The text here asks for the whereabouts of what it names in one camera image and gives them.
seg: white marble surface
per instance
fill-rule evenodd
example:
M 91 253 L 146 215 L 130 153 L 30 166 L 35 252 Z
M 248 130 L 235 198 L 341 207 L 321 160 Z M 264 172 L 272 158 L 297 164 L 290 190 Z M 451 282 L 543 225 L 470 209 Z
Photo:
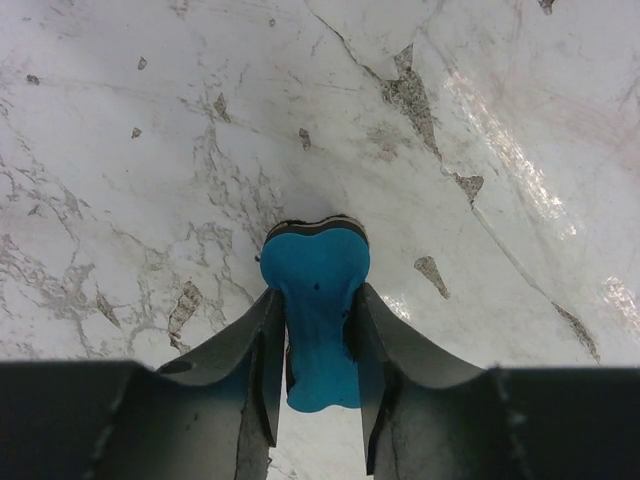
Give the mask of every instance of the white marble surface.
M 639 364 L 639 20 L 633 0 L 4 0 L 0 357 L 158 366 L 257 298 L 278 220 L 343 212 L 380 294 L 466 360 Z M 407 82 L 434 132 L 385 100 Z M 473 206 L 455 174 L 483 177 Z M 269 478 L 364 477 L 358 412 L 283 407 L 279 438 Z

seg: dark gray metal arm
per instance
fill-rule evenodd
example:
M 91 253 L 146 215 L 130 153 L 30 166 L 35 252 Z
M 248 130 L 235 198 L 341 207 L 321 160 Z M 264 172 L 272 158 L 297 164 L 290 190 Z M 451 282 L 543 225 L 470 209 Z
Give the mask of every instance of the dark gray metal arm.
M 151 372 L 133 362 L 0 364 L 0 478 L 264 479 L 275 446 L 282 296 Z
M 376 480 L 638 479 L 638 369 L 483 372 L 354 300 L 367 473 Z

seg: blue rubber piece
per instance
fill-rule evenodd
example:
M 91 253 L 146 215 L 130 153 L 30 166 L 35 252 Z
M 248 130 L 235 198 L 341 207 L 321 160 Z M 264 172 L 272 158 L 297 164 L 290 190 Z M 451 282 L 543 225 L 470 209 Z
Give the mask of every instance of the blue rubber piece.
M 342 328 L 369 266 L 369 246 L 346 228 L 312 236 L 282 233 L 265 244 L 262 276 L 285 299 L 295 377 L 287 403 L 294 410 L 360 407 L 358 368 Z

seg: blue object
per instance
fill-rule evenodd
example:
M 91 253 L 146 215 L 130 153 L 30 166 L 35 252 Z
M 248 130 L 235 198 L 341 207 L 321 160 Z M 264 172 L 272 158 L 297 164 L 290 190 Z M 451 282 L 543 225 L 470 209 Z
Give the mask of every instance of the blue object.
M 342 328 L 369 265 L 369 246 L 346 228 L 281 233 L 265 244 L 262 276 L 285 299 L 295 377 L 287 397 L 291 408 L 310 413 L 329 405 L 360 407 L 358 366 Z

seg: crack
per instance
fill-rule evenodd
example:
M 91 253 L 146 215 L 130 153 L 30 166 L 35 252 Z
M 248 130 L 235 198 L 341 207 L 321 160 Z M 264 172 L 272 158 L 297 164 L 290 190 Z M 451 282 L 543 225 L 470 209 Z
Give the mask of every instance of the crack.
M 396 444 L 396 432 L 393 425 L 390 427 L 390 436 L 391 436 L 391 455 L 393 456 L 393 470 L 396 474 L 396 478 L 400 479 L 400 459 L 398 456 L 398 446 Z
M 220 93 L 220 95 L 218 95 L 218 99 L 213 102 L 213 108 L 215 108 L 218 115 L 220 115 L 226 123 L 231 123 L 231 118 L 227 113 L 227 101 L 225 100 L 223 93 Z
M 100 293 L 100 291 L 96 294 L 96 305 L 98 310 L 100 310 L 100 313 L 102 313 L 107 320 L 113 323 L 117 328 L 120 328 L 120 322 L 118 321 L 116 314 L 113 313 L 113 307 L 107 301 L 105 296 Z
M 574 335 L 578 337 L 578 341 L 587 349 L 589 353 L 594 358 L 594 360 L 600 363 L 600 355 L 598 355 L 598 350 L 596 348 L 596 343 L 593 341 L 593 338 L 589 334 L 587 327 L 584 326 L 584 323 L 580 321 L 575 315 L 570 314 L 556 302 L 551 302 L 551 304 L 555 307 L 556 311 L 560 314 L 562 318 L 564 318 Z
M 34 305 L 46 308 L 57 319 L 73 321 L 86 358 L 101 356 L 90 348 L 82 327 L 82 319 L 92 310 L 82 286 L 95 268 L 94 264 L 74 265 L 72 260 L 64 276 L 56 278 L 46 272 L 42 262 L 23 253 L 8 234 L 0 240 L 0 274 L 15 280 L 19 278 L 23 285 L 37 290 L 42 300 L 32 300 Z M 3 281 L 4 278 L 0 278 L 0 286 Z M 3 300 L 0 297 L 0 306 L 6 312 Z
M 543 11 L 547 15 L 550 15 L 552 13 L 551 6 L 555 0 L 538 1 Z M 489 225 L 482 213 L 473 206 L 473 202 L 475 201 L 478 192 L 484 185 L 484 178 L 479 175 L 463 177 L 457 172 L 448 171 L 444 167 L 442 162 L 442 154 L 438 150 L 438 146 L 436 144 L 435 132 L 433 128 L 433 116 L 431 115 L 431 107 L 426 95 L 424 83 L 422 82 L 422 78 L 412 69 L 413 43 L 411 43 L 394 57 L 394 61 L 398 68 L 399 79 L 383 80 L 378 77 L 378 75 L 376 75 L 375 72 L 371 70 L 371 68 L 360 63 L 356 59 L 355 55 L 352 52 L 351 46 L 338 31 L 331 27 L 331 25 L 329 25 L 324 19 L 316 15 L 308 5 L 307 8 L 314 17 L 316 17 L 325 27 L 327 27 L 340 39 L 347 54 L 349 55 L 349 57 L 351 57 L 353 62 L 359 67 L 363 68 L 371 76 L 371 78 L 377 81 L 382 89 L 383 99 L 390 105 L 397 107 L 402 112 L 402 114 L 411 121 L 415 131 L 422 137 L 425 146 L 440 161 L 440 171 L 442 175 L 445 177 L 453 177 L 458 186 L 465 192 L 465 194 L 467 195 L 467 199 L 469 200 L 469 204 L 471 205 L 471 211 L 480 222 L 480 225 L 484 228 L 491 239 L 500 248 L 502 253 L 511 262 L 518 274 L 531 288 L 538 291 L 542 296 L 544 296 L 554 306 L 558 313 L 565 320 L 567 320 L 578 341 L 589 351 L 594 360 L 600 363 L 600 355 L 597 353 L 596 344 L 593 338 L 588 333 L 584 324 L 578 318 L 559 307 L 557 303 L 555 303 L 545 292 L 542 291 L 533 276 L 524 268 L 522 263 L 520 263 L 516 256 L 509 250 L 507 245 L 498 237 L 497 233 L 495 232 L 493 227 Z M 437 274 L 437 276 L 434 275 L 433 278 L 430 278 L 429 276 L 429 267 L 431 266 L 431 263 L 433 263 L 435 274 Z M 435 262 L 433 261 L 432 257 L 424 257 L 416 260 L 414 268 L 425 275 L 425 277 L 429 279 L 436 286 L 436 288 L 438 288 L 438 291 L 444 298 L 449 298 L 450 294 L 446 289 L 442 278 L 437 272 L 437 268 L 435 267 Z
M 181 355 L 184 355 L 191 347 L 180 342 L 180 329 L 189 320 L 202 301 L 202 293 L 191 281 L 182 287 L 182 295 L 178 298 L 178 303 L 169 314 L 169 340 L 171 346 L 177 348 Z
M 151 306 L 151 289 L 149 288 L 149 282 L 144 278 L 138 278 L 138 291 L 140 292 L 140 314 L 138 320 L 142 320 L 141 323 L 153 323 L 153 307 Z

